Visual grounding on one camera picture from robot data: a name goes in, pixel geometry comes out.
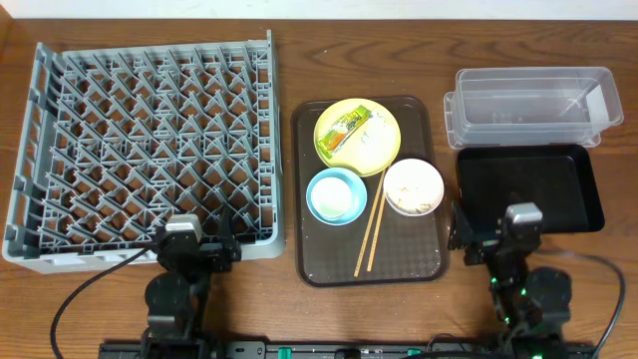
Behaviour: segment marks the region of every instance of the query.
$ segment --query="dish rack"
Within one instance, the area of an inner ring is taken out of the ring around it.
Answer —
[[[276,63],[270,31],[61,55],[38,44],[4,258],[42,273],[103,270],[175,213],[196,214],[204,246],[216,245],[225,206],[242,259],[281,254]]]

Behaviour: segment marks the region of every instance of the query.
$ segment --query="black tray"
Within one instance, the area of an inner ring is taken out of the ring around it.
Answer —
[[[424,105],[411,97],[373,100],[385,106],[399,123],[401,148],[396,161],[416,158],[434,164],[430,121]],[[368,190],[368,204],[354,222],[331,226],[321,223],[310,213],[305,200],[306,188],[310,180],[326,168],[315,152],[314,127],[323,111],[334,103],[307,103],[293,114],[299,275],[315,287],[420,282],[440,278],[448,268],[449,256],[444,204],[434,213],[420,217],[399,215],[386,205],[372,271],[366,270],[371,233],[358,277],[354,276],[355,266],[381,175],[363,179]]]
[[[458,158],[464,213],[475,234],[493,233],[508,205],[533,201],[544,233],[602,229],[594,172],[579,145],[465,149]]]

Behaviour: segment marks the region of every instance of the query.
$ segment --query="white wall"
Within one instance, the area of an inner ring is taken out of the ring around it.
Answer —
[[[14,18],[638,20],[638,0],[0,0]]]

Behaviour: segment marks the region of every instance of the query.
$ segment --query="plastic container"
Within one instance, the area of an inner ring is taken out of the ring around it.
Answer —
[[[623,121],[611,72],[602,67],[469,69],[444,97],[453,149],[580,144]]]
[[[242,259],[284,249],[276,53],[267,40],[71,51],[38,44],[2,255],[42,273],[102,270],[174,213]],[[155,262],[152,252],[135,263]]]

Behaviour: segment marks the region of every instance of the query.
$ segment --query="wire grid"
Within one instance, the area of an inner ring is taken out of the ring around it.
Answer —
[[[136,247],[175,213],[214,241],[225,203],[270,237],[266,47],[127,50],[64,57],[41,253]]]

